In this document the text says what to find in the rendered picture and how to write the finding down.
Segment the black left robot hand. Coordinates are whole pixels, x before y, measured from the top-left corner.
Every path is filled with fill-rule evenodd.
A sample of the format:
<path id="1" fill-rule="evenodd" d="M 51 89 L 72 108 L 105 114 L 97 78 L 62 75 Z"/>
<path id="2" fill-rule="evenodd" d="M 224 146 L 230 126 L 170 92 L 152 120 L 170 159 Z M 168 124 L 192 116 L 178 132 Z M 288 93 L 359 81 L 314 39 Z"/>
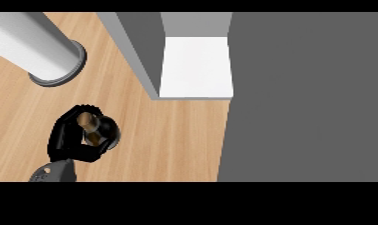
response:
<path id="1" fill-rule="evenodd" d="M 94 115 L 102 114 L 96 106 L 75 105 L 54 122 L 47 144 L 47 154 L 51 162 L 66 159 L 94 162 L 112 144 L 112 139 L 106 139 L 97 147 L 81 143 L 82 128 L 77 123 L 77 117 L 82 112 Z"/>

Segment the dark wine bottle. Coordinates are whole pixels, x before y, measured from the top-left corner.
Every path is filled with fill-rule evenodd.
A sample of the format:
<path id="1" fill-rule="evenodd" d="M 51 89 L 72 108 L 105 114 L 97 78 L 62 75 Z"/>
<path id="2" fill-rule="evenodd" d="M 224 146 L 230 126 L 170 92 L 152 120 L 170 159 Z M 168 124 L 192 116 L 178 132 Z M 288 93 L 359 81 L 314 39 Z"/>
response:
<path id="1" fill-rule="evenodd" d="M 99 147 L 109 140 L 111 143 L 106 149 L 111 150 L 116 146 L 121 138 L 119 128 L 112 118 L 82 112 L 77 117 L 77 123 L 84 130 L 85 144 Z"/>

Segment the white cylindrical appliance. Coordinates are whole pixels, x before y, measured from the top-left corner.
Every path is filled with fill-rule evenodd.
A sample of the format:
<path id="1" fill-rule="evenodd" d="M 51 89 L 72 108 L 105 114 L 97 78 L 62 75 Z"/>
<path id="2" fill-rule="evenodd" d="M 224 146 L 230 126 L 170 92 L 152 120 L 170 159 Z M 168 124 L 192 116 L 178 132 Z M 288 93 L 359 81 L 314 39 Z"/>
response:
<path id="1" fill-rule="evenodd" d="M 87 52 L 43 12 L 0 12 L 0 56 L 43 87 L 68 83 L 80 74 Z"/>

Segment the dark grey cabinet door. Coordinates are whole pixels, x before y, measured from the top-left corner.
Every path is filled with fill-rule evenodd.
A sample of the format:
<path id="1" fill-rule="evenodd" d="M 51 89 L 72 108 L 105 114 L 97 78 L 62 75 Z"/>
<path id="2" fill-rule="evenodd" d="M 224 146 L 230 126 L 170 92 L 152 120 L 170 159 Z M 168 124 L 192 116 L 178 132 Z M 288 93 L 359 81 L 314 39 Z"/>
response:
<path id="1" fill-rule="evenodd" d="M 238 13 L 223 181 L 378 181 L 378 13 Z"/>

